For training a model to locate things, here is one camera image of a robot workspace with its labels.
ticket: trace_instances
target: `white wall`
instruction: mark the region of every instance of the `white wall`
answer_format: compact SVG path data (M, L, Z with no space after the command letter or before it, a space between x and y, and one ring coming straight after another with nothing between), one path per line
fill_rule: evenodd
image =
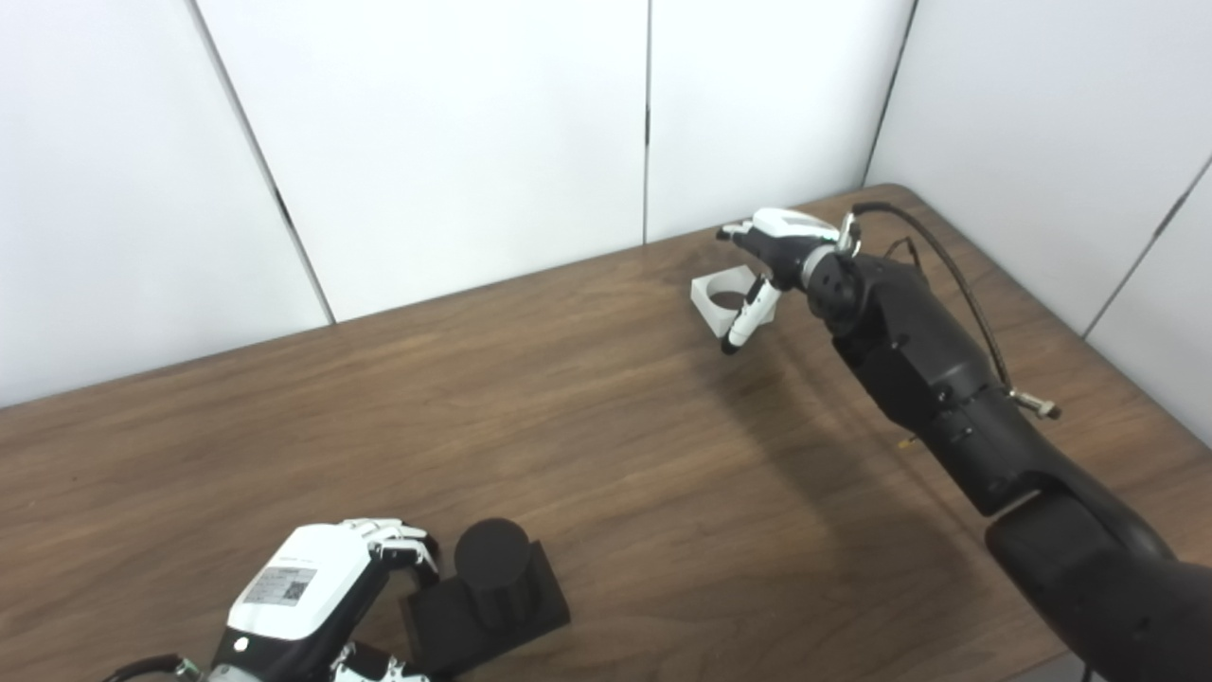
M646 0L202 0L337 319L639 245Z
M1094 325L1090 343L1212 446L1210 256L1212 177L1205 174Z
M920 2L868 183L1085 329L1212 149L1212 2Z
M647 235L854 189L910 0L652 0Z
M0 406L324 322L184 2L0 4Z

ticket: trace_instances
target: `wood grain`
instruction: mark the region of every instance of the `wood grain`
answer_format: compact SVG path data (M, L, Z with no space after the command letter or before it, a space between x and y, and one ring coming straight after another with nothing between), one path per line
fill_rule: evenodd
M1212 562L1205 448L910 191L806 210L858 199L938 230L1017 383L1064 407L1042 429ZM873 252L902 234L864 219ZM476 680L999 680L1058 653L802 302L720 355L688 281L744 258L704 230L0 411L0 670L208 660L293 527L384 515L547 546L573 624ZM402 647L398 618L385 596L360 636Z

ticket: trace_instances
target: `label sticker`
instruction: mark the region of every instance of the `label sticker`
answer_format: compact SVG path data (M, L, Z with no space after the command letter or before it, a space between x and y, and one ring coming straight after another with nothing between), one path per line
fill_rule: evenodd
M269 567L252 584L244 603L293 607L299 603L313 578L314 568Z

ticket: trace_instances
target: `metal connector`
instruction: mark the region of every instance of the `metal connector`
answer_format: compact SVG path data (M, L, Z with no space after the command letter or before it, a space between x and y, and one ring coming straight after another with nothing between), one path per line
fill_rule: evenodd
M1035 413L1035 417L1039 419L1060 419L1060 408L1058 408L1052 401L1036 399L1035 396L1023 391L1011 391L1010 397L1013 399L1021 408Z
M202 678L202 671L194 665L194 661L188 658L183 658L176 670L172 671L172 676L176 677L178 682L198 682Z

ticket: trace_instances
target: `black cylinder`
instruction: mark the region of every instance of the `black cylinder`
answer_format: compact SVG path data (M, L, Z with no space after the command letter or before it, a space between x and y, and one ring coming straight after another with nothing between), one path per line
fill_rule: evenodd
M454 571L484 627L511 630L534 615L538 583L531 541L516 523L487 518L468 528L454 546Z

